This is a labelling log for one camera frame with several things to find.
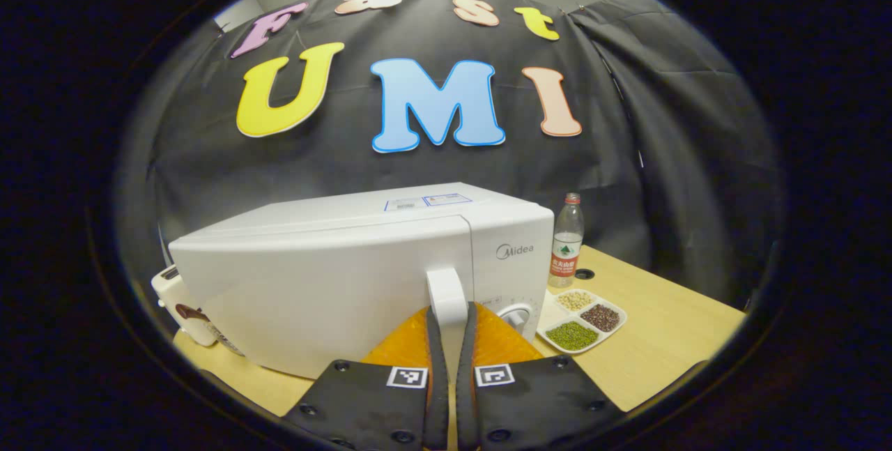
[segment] orange gripper pad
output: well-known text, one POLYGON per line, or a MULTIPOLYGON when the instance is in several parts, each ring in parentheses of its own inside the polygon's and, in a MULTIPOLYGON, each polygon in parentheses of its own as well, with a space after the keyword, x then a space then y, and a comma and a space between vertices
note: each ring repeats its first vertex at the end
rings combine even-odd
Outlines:
POLYGON ((361 362, 401 367, 431 367, 427 345, 427 308, 418 310, 385 337, 361 362))
POLYGON ((489 308, 477 306, 477 334, 472 366, 523 362, 541 359, 539 350, 489 308))

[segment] red bottle label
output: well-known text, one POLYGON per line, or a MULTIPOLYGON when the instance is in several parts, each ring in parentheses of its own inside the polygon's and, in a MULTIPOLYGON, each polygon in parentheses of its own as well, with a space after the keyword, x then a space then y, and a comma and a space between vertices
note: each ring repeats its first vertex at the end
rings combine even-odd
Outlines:
POLYGON ((551 255, 551 274, 557 277, 573 277, 576 274, 577 257, 564 259, 551 255))

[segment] blue letter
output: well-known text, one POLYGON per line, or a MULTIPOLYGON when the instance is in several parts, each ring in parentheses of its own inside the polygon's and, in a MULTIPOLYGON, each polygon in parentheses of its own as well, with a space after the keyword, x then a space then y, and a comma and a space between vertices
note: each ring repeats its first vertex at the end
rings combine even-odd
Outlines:
POLYGON ((418 133, 408 127, 410 109, 427 139, 436 146, 446 140, 456 108, 461 124, 453 137, 460 145, 495 146, 505 142, 505 131, 496 123, 490 92, 493 66, 480 61, 459 61, 452 66, 442 89, 412 59, 377 61, 371 70, 381 77, 383 99, 381 133, 372 139, 376 152, 408 151, 418 146, 418 133))

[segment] black curtain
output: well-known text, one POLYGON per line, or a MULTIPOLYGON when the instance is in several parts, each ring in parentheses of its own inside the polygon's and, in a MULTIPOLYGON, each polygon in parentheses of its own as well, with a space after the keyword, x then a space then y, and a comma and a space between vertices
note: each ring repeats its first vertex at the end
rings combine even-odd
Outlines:
POLYGON ((229 55, 248 22, 206 34, 146 90, 121 161, 118 242, 148 296, 166 244, 264 204, 383 188, 463 181, 547 206, 583 196, 585 242, 731 305, 764 267, 780 218, 777 168, 762 115, 716 48, 653 0, 609 0, 565 15, 529 0, 482 0, 500 25, 478 26, 452 0, 335 15, 343 0, 309 6, 262 47, 229 55), (533 35, 515 7, 533 6, 559 41, 533 35), (243 75, 286 55, 270 104, 291 101, 300 52, 343 42, 325 98, 308 121, 262 139, 243 136, 236 108, 243 75), (462 60, 491 64, 500 146, 434 146, 381 155, 381 80, 375 61, 417 60, 442 85, 462 60), (524 67, 564 75, 575 137, 541 132, 541 103, 524 67))

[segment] soybean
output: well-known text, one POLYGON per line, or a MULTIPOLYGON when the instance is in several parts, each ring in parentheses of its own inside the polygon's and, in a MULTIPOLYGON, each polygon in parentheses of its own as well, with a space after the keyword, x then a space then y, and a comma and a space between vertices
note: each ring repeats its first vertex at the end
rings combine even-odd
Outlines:
POLYGON ((582 309, 583 306, 589 305, 592 301, 594 301, 592 296, 584 292, 566 292, 557 297, 557 302, 564 305, 571 312, 582 309))

